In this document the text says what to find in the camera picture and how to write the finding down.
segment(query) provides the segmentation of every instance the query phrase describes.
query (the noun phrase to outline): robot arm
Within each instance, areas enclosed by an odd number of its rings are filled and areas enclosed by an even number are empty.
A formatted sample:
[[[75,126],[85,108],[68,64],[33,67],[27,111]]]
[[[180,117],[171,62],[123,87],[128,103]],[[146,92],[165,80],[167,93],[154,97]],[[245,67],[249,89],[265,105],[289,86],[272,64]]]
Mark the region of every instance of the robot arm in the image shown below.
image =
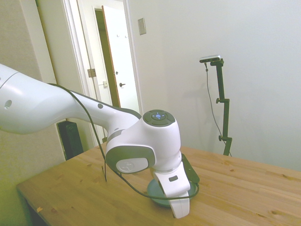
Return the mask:
[[[116,172],[134,173],[153,168],[166,197],[186,197],[190,183],[180,152],[175,118],[161,110],[141,117],[73,92],[89,111],[94,124],[108,132],[106,162]],[[82,106],[65,90],[30,78],[0,64],[0,129],[27,134],[59,120],[90,121]],[[189,199],[169,200],[174,216],[189,213]]]

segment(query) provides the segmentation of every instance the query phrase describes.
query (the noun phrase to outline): robot control buttons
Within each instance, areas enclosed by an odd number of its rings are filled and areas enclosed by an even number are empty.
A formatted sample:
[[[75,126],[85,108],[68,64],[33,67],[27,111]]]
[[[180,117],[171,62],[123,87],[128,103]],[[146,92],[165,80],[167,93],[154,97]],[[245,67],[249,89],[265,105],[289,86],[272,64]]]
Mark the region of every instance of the robot control buttons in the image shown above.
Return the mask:
[[[143,120],[155,127],[168,126],[175,122],[172,114],[162,110],[152,110],[143,115]]]

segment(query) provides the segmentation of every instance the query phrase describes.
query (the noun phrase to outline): wooden table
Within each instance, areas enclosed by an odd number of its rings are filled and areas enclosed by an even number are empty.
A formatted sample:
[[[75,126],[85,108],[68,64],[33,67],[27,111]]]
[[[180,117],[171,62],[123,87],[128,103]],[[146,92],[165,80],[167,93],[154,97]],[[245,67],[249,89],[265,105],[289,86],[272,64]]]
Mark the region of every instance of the wooden table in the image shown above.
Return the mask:
[[[86,151],[17,188],[52,226],[301,226],[301,172],[182,147],[200,177],[190,214],[134,192],[107,168],[98,147]],[[124,175],[146,191],[149,170]]]

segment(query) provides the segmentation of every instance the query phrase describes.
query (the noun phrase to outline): black electrical cord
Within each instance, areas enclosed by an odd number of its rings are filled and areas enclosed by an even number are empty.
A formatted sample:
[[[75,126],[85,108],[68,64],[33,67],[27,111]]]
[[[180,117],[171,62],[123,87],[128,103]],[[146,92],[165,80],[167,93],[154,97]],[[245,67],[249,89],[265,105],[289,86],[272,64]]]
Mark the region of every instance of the black electrical cord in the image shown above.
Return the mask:
[[[217,122],[216,122],[216,119],[215,119],[215,116],[214,116],[214,113],[213,113],[212,100],[211,100],[211,96],[210,96],[210,92],[209,92],[209,85],[208,85],[208,68],[207,68],[207,63],[205,63],[205,67],[206,67],[206,74],[207,74],[207,91],[208,91],[209,100],[210,100],[211,112],[212,112],[212,116],[213,116],[214,122],[215,122],[215,124],[216,124],[216,126],[218,128],[218,131],[220,132],[220,135],[222,137],[222,132],[221,132],[219,126],[217,125]]]
[[[94,126],[94,123],[93,123],[93,120],[92,120],[92,117],[89,113],[89,111],[87,110],[87,108],[81,103],[81,101],[68,89],[66,89],[65,87],[63,86],[60,86],[60,85],[57,85],[57,84],[53,84],[53,83],[49,83],[49,85],[52,85],[52,86],[56,86],[56,87],[59,87],[63,90],[65,90],[66,92],[68,92],[79,104],[80,106],[85,110],[87,116],[89,117],[89,120],[92,124],[92,128],[93,128],[93,131],[94,131],[94,134],[96,136],[96,140],[97,140],[97,143],[99,145],[99,148],[102,152],[102,156],[103,156],[103,159],[104,159],[104,178],[105,178],[105,181],[107,181],[107,177],[106,177],[106,160],[105,160],[105,155],[104,155],[104,152],[103,152],[103,148],[100,144],[100,140],[98,138],[98,135],[97,135],[97,132],[96,132],[96,129],[95,129],[95,126]],[[151,195],[147,195],[147,194],[144,194],[140,191],[138,191],[136,188],[134,188],[121,174],[119,174],[118,172],[116,171],[113,171],[118,177],[120,177],[124,182],[126,182],[127,185],[129,185],[135,192],[137,192],[138,194],[144,196],[144,197],[147,197],[147,198],[151,198],[151,199],[159,199],[159,200],[176,200],[176,199],[188,199],[188,198],[192,198],[194,196],[196,196],[199,192],[199,185],[198,183],[193,183],[196,187],[197,187],[197,190],[195,191],[194,194],[192,195],[189,195],[189,196],[185,196],[185,197],[174,197],[174,198],[164,198],[164,197],[157,197],[157,196],[151,196]]]

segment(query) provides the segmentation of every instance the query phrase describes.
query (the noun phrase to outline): black metal stand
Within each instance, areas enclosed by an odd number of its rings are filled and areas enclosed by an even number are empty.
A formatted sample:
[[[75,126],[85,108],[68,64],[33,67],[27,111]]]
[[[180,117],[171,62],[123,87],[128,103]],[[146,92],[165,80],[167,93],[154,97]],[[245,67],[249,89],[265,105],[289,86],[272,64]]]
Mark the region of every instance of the black metal stand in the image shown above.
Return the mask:
[[[230,107],[230,99],[225,99],[224,93],[224,84],[222,80],[222,67],[224,65],[224,60],[220,59],[219,61],[213,61],[210,63],[211,66],[216,66],[217,72],[217,82],[218,82],[218,91],[220,94],[220,98],[217,98],[216,103],[224,103],[224,118],[223,118],[223,128],[222,128],[222,136],[219,136],[218,139],[220,141],[225,141],[225,149],[224,155],[229,155],[230,147],[232,143],[232,138],[228,137],[228,125],[229,125],[229,107]]]

